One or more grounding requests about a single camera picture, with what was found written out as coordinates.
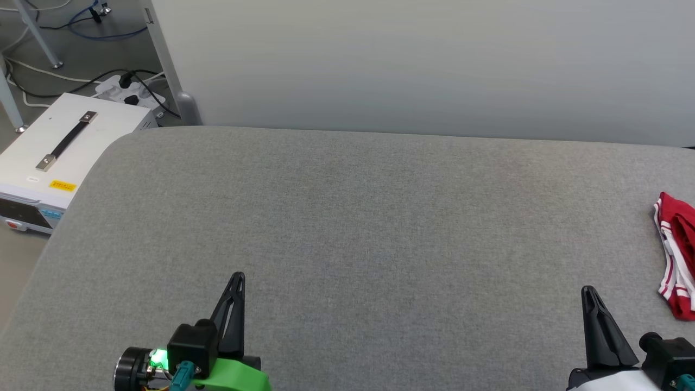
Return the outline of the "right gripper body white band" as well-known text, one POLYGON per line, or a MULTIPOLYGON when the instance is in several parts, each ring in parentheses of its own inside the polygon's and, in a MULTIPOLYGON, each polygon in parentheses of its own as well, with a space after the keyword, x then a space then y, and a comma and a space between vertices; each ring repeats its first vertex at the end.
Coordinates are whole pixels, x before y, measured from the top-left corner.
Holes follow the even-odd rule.
POLYGON ((568 390, 659 390, 657 384, 638 367, 574 369, 568 390))

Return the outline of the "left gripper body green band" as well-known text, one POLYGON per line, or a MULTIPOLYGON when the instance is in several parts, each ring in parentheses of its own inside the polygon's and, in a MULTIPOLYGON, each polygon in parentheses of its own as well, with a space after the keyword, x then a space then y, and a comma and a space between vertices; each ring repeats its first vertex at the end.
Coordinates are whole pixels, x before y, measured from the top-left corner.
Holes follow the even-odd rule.
POLYGON ((180 374, 165 349, 130 347, 114 370, 114 390, 271 390, 266 373, 246 362, 218 359, 208 377, 180 374))

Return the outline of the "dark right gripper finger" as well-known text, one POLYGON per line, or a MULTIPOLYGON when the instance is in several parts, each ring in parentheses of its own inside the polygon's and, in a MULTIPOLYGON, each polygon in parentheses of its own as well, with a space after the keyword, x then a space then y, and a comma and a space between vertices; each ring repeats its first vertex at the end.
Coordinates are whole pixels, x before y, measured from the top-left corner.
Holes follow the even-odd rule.
POLYGON ((586 366, 590 370, 611 365, 610 338, 604 331, 606 306, 595 287, 581 289, 586 366))
POLYGON ((608 367, 633 367, 640 362, 608 309, 604 331, 610 338, 611 346, 611 365, 608 367))

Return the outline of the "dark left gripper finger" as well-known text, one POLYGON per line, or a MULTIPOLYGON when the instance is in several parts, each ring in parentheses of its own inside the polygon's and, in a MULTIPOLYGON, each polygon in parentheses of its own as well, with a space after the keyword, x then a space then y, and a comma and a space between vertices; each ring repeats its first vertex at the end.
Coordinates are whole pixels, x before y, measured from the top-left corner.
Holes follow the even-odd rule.
POLYGON ((237 273, 237 353, 222 354, 223 358, 241 359, 245 356, 245 273, 237 273))
POLYGON ((218 353, 237 353, 237 273, 233 273, 211 315, 218 331, 218 353))

